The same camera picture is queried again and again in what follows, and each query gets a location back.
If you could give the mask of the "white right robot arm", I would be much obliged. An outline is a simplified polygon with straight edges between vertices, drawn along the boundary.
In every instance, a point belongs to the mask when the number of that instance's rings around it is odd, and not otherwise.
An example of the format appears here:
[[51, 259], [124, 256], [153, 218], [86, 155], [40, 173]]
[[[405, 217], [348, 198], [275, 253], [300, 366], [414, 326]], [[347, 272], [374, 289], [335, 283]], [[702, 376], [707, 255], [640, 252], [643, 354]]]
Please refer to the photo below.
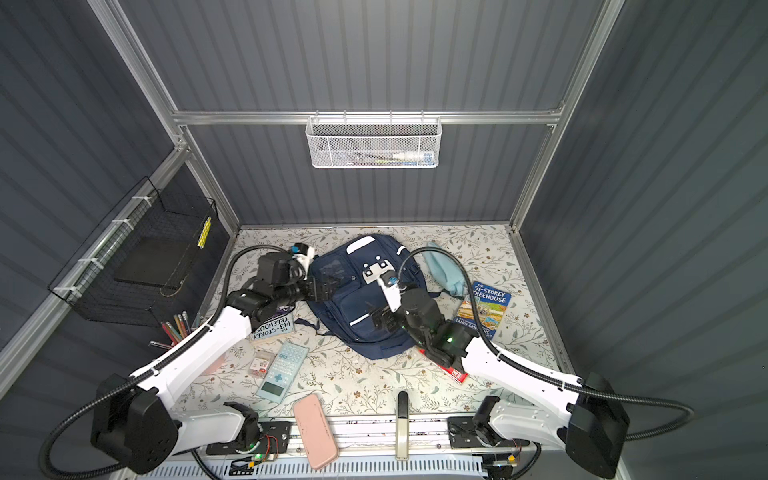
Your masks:
[[[450, 321], [429, 292], [406, 284], [403, 270], [380, 256], [365, 263], [363, 277], [377, 283], [387, 301], [370, 313], [375, 328], [404, 332], [437, 365], [488, 379], [543, 410], [539, 419], [513, 413], [498, 400], [485, 402], [475, 417], [475, 431], [489, 445], [516, 436], [547, 442], [561, 447], [587, 472], [612, 479], [625, 443], [670, 433], [695, 416], [684, 403], [618, 394], [600, 375], [582, 379], [557, 373], [496, 346], [483, 329], [475, 300], [470, 302], [473, 327]], [[681, 414], [658, 427], [630, 432], [627, 404]]]

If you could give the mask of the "blue treehouse storybook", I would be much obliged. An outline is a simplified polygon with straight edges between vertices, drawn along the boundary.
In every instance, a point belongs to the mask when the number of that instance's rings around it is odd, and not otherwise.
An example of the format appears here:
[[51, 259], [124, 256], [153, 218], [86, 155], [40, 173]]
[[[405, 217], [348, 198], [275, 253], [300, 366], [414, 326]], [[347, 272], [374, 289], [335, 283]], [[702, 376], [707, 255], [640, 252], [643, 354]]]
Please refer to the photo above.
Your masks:
[[[511, 304], [512, 295], [479, 281], [474, 281], [472, 288], [483, 330], [489, 339], [493, 339], [506, 310]], [[453, 321], [473, 329], [476, 328], [469, 296], [466, 296], [459, 306]]]

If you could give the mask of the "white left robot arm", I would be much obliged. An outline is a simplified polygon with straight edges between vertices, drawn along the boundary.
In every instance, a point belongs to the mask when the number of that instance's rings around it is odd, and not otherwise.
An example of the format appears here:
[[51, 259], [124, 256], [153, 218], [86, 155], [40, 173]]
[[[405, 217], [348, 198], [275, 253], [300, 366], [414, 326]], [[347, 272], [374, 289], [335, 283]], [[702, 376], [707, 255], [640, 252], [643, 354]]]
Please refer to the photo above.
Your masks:
[[[256, 274], [239, 290], [230, 290], [224, 274], [219, 303], [202, 323], [165, 354], [129, 377], [103, 381], [96, 397], [60, 422], [43, 441], [40, 471], [50, 479], [92, 479], [127, 468], [148, 473], [169, 456], [198, 448], [195, 434], [204, 424], [177, 420], [171, 410], [180, 395], [230, 347], [273, 319], [284, 307], [315, 299], [321, 286], [309, 274], [313, 247], [261, 246]], [[65, 471], [52, 461], [55, 442], [87, 413], [93, 415], [91, 444], [114, 464], [85, 471]]]

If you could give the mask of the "navy blue student backpack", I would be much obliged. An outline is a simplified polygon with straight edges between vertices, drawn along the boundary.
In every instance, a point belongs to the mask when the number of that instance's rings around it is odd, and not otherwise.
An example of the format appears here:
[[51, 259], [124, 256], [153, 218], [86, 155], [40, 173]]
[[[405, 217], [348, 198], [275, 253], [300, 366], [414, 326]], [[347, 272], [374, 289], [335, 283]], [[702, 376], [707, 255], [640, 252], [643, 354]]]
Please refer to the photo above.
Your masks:
[[329, 335], [371, 360], [390, 358], [418, 347], [407, 333], [375, 329], [370, 315], [371, 310], [385, 305], [396, 311], [405, 290], [426, 290], [419, 264], [395, 238], [381, 234], [361, 236], [313, 260], [309, 275], [319, 282], [336, 285], [327, 300], [306, 301]]

